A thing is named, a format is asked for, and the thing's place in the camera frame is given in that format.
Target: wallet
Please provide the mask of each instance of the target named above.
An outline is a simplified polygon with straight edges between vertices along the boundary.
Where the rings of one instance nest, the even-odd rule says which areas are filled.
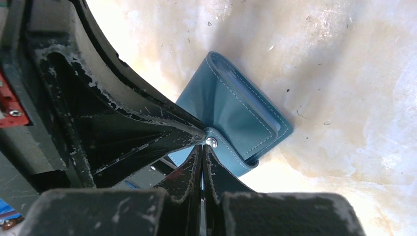
[[[204,144],[237,177],[293,132],[271,102],[217,52],[209,52],[176,103],[202,121]],[[179,166],[192,148],[168,156]]]

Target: red part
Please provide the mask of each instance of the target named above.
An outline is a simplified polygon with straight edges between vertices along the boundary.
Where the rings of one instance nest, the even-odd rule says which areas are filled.
[[[0,128],[6,128],[17,125],[25,125],[29,123],[29,118],[19,103],[19,100],[10,89],[6,79],[0,74],[0,104],[1,112],[4,118],[0,117]],[[14,117],[9,114],[10,111],[18,111],[20,116]]]

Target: leather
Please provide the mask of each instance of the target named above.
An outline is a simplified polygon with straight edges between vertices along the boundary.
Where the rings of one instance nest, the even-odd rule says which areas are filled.
[[[220,162],[236,176],[254,168],[262,155],[293,131],[265,96],[216,52],[207,55],[177,104],[212,128],[207,136],[220,139],[216,138],[218,148],[214,151]],[[180,165],[189,151],[181,150],[184,158],[180,160],[177,154],[169,156]]]

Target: floor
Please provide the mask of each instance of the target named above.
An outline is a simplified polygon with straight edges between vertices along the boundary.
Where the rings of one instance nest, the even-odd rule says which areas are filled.
[[[336,192],[368,235],[417,235],[417,1],[88,0],[122,60],[175,101],[208,51],[292,122],[241,177]]]

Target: blue leather wallet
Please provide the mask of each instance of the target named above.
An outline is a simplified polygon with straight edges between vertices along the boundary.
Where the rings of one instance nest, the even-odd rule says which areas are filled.
[[[200,119],[220,162],[241,176],[293,128],[224,56],[209,52],[176,102]],[[169,154],[179,166],[192,147]]]

